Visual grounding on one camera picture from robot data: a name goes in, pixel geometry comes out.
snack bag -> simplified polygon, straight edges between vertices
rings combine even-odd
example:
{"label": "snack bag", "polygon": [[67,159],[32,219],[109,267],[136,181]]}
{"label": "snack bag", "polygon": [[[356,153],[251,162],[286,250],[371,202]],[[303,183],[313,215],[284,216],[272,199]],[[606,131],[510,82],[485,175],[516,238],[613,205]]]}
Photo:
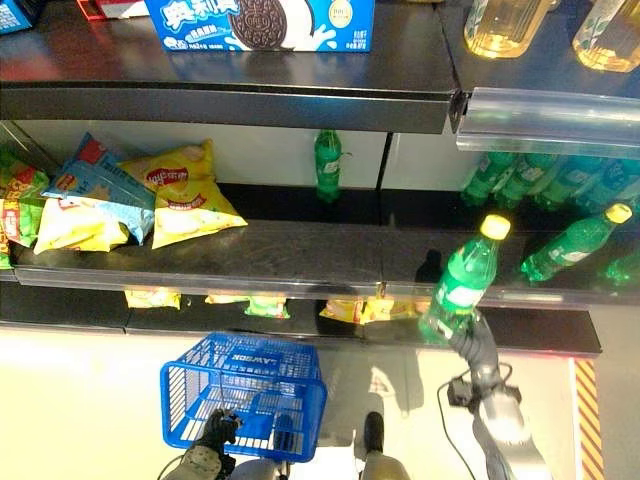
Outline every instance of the snack bag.
{"label": "snack bag", "polygon": [[9,239],[4,234],[2,229],[2,222],[0,222],[0,270],[7,270],[11,268],[11,262],[9,257]]}
{"label": "snack bag", "polygon": [[156,192],[152,248],[247,224],[215,184],[211,140],[120,166]]}
{"label": "snack bag", "polygon": [[129,308],[173,307],[180,310],[180,294],[164,287],[156,290],[125,290]]}
{"label": "snack bag", "polygon": [[411,301],[398,301],[388,297],[369,297],[362,314],[362,323],[414,318],[415,316],[416,311]]}
{"label": "snack bag", "polygon": [[189,179],[214,177],[213,142],[207,139],[202,146],[187,145],[160,155],[120,162],[118,166],[153,192],[167,185],[179,191]]}
{"label": "snack bag", "polygon": [[47,176],[18,160],[8,150],[0,150],[0,220],[8,240],[30,247],[38,235],[44,199],[40,192]]}
{"label": "snack bag", "polygon": [[155,196],[131,175],[118,168],[119,158],[85,134],[76,153],[65,162],[43,195],[52,198],[101,200],[95,208],[106,211],[142,245],[153,226]]}
{"label": "snack bag", "polygon": [[360,324],[363,304],[364,301],[360,298],[357,300],[329,300],[320,312],[320,316],[341,322]]}
{"label": "snack bag", "polygon": [[190,179],[182,190],[172,185],[158,190],[155,218],[151,248],[247,225],[211,177]]}
{"label": "snack bag", "polygon": [[126,228],[99,204],[90,198],[47,199],[34,253],[56,248],[108,252],[126,243]]}
{"label": "snack bag", "polygon": [[249,306],[245,315],[257,317],[290,318],[285,297],[249,297]]}
{"label": "snack bag", "polygon": [[204,299],[204,303],[208,303],[210,305],[248,301],[249,297],[243,297],[240,295],[207,295],[207,298]]}

cable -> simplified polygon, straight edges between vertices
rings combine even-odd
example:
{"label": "cable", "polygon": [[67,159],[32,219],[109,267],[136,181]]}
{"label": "cable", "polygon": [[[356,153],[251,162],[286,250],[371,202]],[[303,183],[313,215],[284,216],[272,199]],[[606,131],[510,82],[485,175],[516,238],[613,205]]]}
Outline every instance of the cable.
{"label": "cable", "polygon": [[[466,372],[464,372],[463,374],[459,375],[456,378],[462,378],[464,375],[467,374],[467,372],[469,372],[469,370],[467,370]],[[447,431],[447,424],[444,421],[444,412],[442,411],[442,402],[440,401],[440,392],[444,387],[449,385],[449,383],[451,383],[451,380],[440,385],[438,387],[438,390],[436,391],[436,397],[438,397],[438,409],[440,409],[440,420],[442,421],[442,429],[444,430],[444,436],[447,437],[447,440],[449,441],[449,445],[451,445],[451,447],[456,451],[456,453],[458,454],[458,457],[460,457],[460,460],[462,460],[462,463],[464,463],[464,466],[467,467],[467,471],[469,472],[469,475],[471,476],[471,478],[473,480],[476,480],[475,475],[471,471],[471,467],[469,466],[465,458],[462,456],[462,453],[460,453],[460,450],[458,450],[458,447],[456,447],[455,443],[453,443],[453,440],[451,440],[451,437],[449,436],[449,432]]]}
{"label": "cable", "polygon": [[511,366],[510,363],[507,363],[507,362],[500,362],[498,365],[501,367],[507,367],[509,369],[509,373],[507,373],[505,377],[502,379],[503,383],[507,383],[507,380],[511,378],[511,374],[513,373],[513,367]]}
{"label": "cable", "polygon": [[162,475],[164,475],[164,472],[167,471],[167,468],[169,468],[173,462],[175,462],[176,460],[179,460],[183,457],[184,455],[178,455],[176,458],[174,458],[173,460],[169,460],[169,463],[167,463],[164,468],[162,469],[162,471],[160,472],[160,475],[158,475],[158,480],[160,480],[162,478]]}
{"label": "cable", "polygon": [[[507,372],[507,374],[504,376],[504,378],[502,379],[503,383],[507,383],[507,380],[509,380],[509,378],[511,378],[511,374],[513,373],[513,366],[509,363],[506,362],[500,362],[498,364],[499,366],[504,366],[507,367],[509,369],[509,371]],[[469,373],[471,371],[470,368],[466,369],[464,372],[462,372],[460,375],[457,375],[455,377],[453,377],[452,380],[455,379],[460,379],[462,380],[462,377],[464,377],[467,373]],[[467,467],[467,471],[469,472],[469,475],[471,476],[471,478],[473,480],[476,480],[475,475],[473,474],[473,471],[471,470],[471,467],[469,466],[469,464],[467,463],[467,461],[465,460],[465,458],[462,456],[462,453],[460,453],[460,450],[458,450],[458,447],[456,447],[455,443],[453,443],[453,440],[451,440],[451,437],[449,436],[449,431],[447,430],[447,423],[444,420],[444,412],[442,411],[442,401],[440,400],[440,392],[442,391],[442,389],[444,387],[446,387],[447,385],[449,385],[451,383],[451,380],[444,382],[442,385],[440,385],[438,387],[438,389],[436,390],[436,397],[438,398],[438,409],[440,410],[440,420],[442,421],[442,429],[444,430],[444,436],[447,437],[447,440],[449,441],[449,445],[451,445],[451,447],[455,450],[455,452],[458,454],[458,457],[460,457],[460,460],[462,460],[462,463],[464,463],[464,466]]]}

black glove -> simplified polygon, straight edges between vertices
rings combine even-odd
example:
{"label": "black glove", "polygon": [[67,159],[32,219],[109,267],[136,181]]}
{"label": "black glove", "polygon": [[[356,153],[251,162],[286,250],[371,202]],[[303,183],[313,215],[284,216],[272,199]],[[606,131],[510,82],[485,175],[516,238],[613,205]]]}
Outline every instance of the black glove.
{"label": "black glove", "polygon": [[204,426],[202,436],[193,442],[193,445],[208,447],[214,450],[222,457],[224,455],[225,442],[236,443],[236,429],[240,425],[237,415],[231,415],[228,412],[218,408],[209,416]]}

yellow bottle cap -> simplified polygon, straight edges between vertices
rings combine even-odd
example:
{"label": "yellow bottle cap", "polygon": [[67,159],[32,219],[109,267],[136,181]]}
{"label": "yellow bottle cap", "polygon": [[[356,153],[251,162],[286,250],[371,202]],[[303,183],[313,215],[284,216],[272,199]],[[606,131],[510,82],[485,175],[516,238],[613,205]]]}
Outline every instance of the yellow bottle cap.
{"label": "yellow bottle cap", "polygon": [[604,214],[613,223],[624,223],[631,218],[633,212],[631,212],[631,209],[624,203],[614,203],[607,208]]}
{"label": "yellow bottle cap", "polygon": [[500,215],[487,215],[480,226],[480,233],[492,240],[504,240],[509,233],[511,223]]}

green soda bottle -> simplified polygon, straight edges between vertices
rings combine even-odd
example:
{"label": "green soda bottle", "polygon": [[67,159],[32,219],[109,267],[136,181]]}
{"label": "green soda bottle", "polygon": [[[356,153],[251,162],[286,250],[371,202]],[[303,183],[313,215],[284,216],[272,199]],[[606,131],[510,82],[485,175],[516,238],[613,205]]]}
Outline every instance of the green soda bottle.
{"label": "green soda bottle", "polygon": [[616,226],[631,217],[631,209],[615,203],[604,214],[579,220],[530,255],[520,270],[532,282],[549,280],[560,270],[578,263],[602,247]]}
{"label": "green soda bottle", "polygon": [[617,287],[640,285],[640,250],[611,262],[604,275]]}
{"label": "green soda bottle", "polygon": [[527,153],[520,156],[507,183],[496,193],[496,202],[502,208],[515,208],[531,187],[551,168],[555,155]]}
{"label": "green soda bottle", "polygon": [[471,182],[462,191],[462,201],[467,205],[480,206],[487,201],[500,176],[516,158],[515,153],[488,152],[480,161]]}
{"label": "green soda bottle", "polygon": [[640,177],[640,161],[611,161],[588,190],[576,197],[576,204],[588,213],[601,212],[625,188]]}
{"label": "green soda bottle", "polygon": [[429,311],[420,318],[425,338],[438,332],[446,339],[466,328],[473,308],[496,276],[498,247],[511,224],[499,215],[487,215],[478,235],[449,257],[447,269],[431,298]]}
{"label": "green soda bottle", "polygon": [[600,169],[603,161],[595,157],[571,157],[553,181],[534,197],[535,202],[550,212],[557,210]]}
{"label": "green soda bottle", "polygon": [[335,130],[321,130],[316,138],[316,177],[318,198],[332,203],[340,196],[340,157],[342,144]]}

